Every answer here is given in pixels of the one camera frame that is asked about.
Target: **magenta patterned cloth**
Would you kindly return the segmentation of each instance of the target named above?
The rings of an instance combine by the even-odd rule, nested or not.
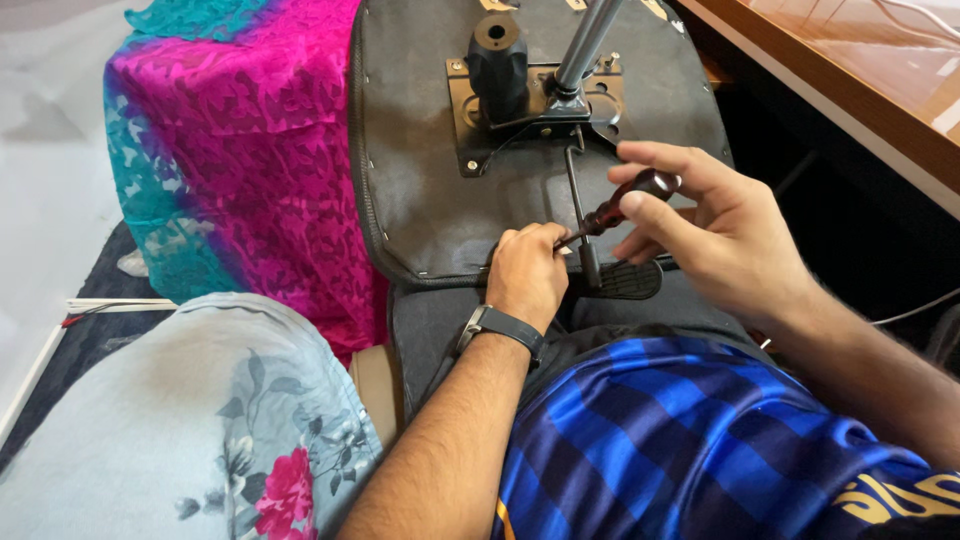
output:
[[[385,337],[349,174],[358,3],[157,0],[105,73],[117,194],[157,292],[270,297],[345,365]]]

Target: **hairy forearm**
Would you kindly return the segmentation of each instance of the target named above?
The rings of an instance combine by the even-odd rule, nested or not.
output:
[[[763,330],[842,414],[932,466],[960,469],[960,384],[817,290]]]
[[[361,494],[341,538],[490,536],[530,354],[481,333]]]

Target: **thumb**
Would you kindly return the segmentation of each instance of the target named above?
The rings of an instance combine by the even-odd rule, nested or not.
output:
[[[620,200],[620,211],[636,227],[673,255],[695,250],[707,234],[680,216],[664,201],[640,191],[631,191]]]

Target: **person's left hand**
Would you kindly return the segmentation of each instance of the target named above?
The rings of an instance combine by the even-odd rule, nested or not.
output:
[[[554,253],[570,229],[531,223],[500,236],[487,281],[487,304],[546,332],[566,292],[566,262]]]

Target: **screwdriver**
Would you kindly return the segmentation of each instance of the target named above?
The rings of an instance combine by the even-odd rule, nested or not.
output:
[[[573,236],[557,244],[553,251],[557,251],[570,244],[577,238],[585,235],[599,236],[607,229],[612,229],[623,223],[626,216],[620,211],[620,199],[631,191],[645,191],[654,197],[666,201],[680,188],[681,179],[679,176],[658,171],[656,169],[645,169],[640,171],[636,177],[625,184],[621,184],[616,189],[609,201],[604,201],[596,210],[584,216],[584,223]]]

